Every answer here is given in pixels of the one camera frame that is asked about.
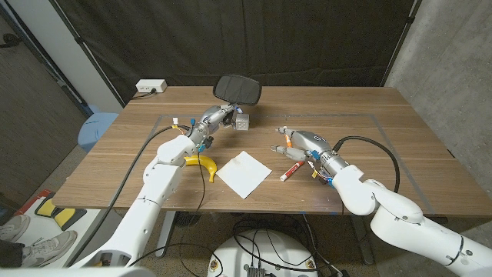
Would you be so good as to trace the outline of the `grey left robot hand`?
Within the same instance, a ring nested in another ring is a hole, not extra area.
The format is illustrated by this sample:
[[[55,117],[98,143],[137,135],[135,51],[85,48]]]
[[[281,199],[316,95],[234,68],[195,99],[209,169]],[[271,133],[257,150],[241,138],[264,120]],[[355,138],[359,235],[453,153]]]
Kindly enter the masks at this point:
[[[220,126],[232,127],[238,131],[247,131],[250,125],[250,116],[242,111],[237,104],[214,105],[207,109],[201,119],[188,132],[187,136],[198,148],[211,144],[211,135]]]

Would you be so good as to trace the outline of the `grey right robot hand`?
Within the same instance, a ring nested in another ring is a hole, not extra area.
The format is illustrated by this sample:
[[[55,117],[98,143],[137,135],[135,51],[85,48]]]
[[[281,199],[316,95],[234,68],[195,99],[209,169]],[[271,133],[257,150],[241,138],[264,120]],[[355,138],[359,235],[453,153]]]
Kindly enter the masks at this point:
[[[294,147],[272,145],[271,150],[296,162],[312,162],[321,177],[333,178],[349,166],[324,138],[313,132],[294,130],[287,126],[276,128],[276,130],[282,135],[287,135]]]

